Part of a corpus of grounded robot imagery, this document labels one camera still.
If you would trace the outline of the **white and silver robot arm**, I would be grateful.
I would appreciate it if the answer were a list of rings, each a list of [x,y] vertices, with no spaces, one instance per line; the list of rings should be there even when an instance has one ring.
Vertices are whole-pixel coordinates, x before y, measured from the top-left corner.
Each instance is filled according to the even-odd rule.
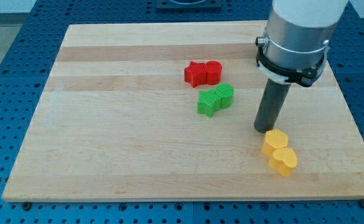
[[[273,0],[256,45],[278,67],[297,70],[323,57],[347,0]]]

